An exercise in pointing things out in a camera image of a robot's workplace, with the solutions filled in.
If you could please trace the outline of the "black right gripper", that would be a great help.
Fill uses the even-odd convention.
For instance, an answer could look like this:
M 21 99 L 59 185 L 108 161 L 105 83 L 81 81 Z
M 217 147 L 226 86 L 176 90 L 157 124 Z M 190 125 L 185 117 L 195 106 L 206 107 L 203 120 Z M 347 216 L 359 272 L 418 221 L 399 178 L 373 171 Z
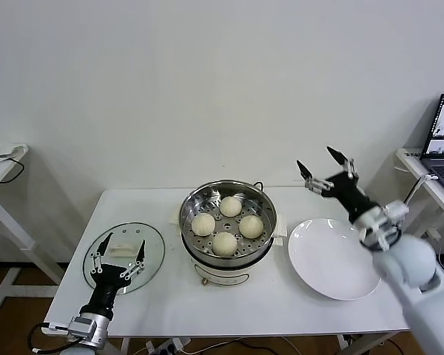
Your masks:
M 304 179 L 304 186 L 311 192 L 325 192 L 325 198 L 337 199 L 348 212 L 349 221 L 356 221 L 362 214 L 374 207 L 378 207 L 378 203 L 372 201 L 359 190 L 354 160 L 347 158 L 342 152 L 330 146 L 326 148 L 336 163 L 343 167 L 344 172 L 332 175 L 324 180 L 314 177 L 312 173 L 297 160 L 296 163 L 300 170 L 300 176 Z

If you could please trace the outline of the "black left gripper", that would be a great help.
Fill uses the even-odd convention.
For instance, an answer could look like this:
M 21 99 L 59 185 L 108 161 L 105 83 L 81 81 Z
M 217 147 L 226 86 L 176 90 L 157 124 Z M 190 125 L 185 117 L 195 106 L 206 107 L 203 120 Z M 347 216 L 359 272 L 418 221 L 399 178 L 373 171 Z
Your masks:
M 92 261 L 90 273 L 95 282 L 94 291 L 89 302 L 82 306 L 79 313 L 97 314 L 107 319 L 113 318 L 113 307 L 116 295 L 121 288 L 130 285 L 130 280 L 138 276 L 144 269 L 145 243 L 142 241 L 141 247 L 135 258 L 135 262 L 127 267 L 102 264 L 107 247 L 110 243 L 112 232 L 109 232 L 104 239 L 101 239 L 95 250 L 90 250 L 88 259 Z

